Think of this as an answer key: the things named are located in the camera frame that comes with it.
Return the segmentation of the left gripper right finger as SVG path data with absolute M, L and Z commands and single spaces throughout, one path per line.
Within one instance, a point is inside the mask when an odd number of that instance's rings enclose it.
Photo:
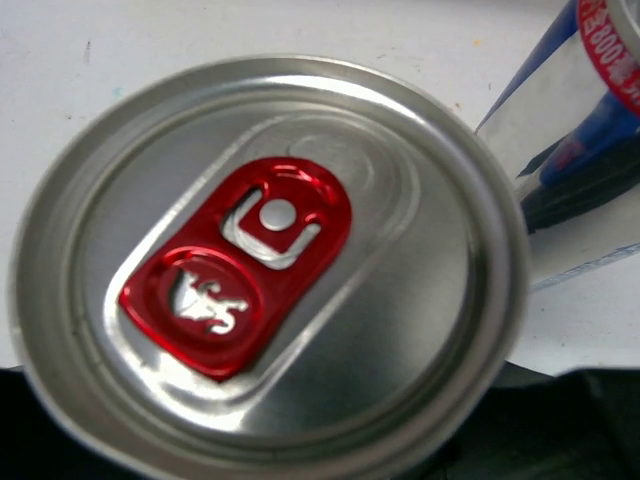
M 578 370 L 492 389 L 412 479 L 636 479 L 639 373 Z

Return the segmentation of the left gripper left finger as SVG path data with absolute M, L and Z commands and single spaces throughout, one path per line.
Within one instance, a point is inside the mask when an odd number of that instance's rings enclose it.
M 65 479 L 68 444 L 21 373 L 1 371 L 1 478 Z

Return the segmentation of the silver can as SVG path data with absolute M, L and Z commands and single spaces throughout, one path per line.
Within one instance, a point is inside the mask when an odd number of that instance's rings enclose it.
M 105 457 L 154 479 L 394 479 L 493 383 L 529 251 L 508 179 L 435 100 L 258 56 L 91 123 L 11 273 L 34 393 Z
M 639 250 L 639 5 L 571 1 L 477 128 L 542 289 Z

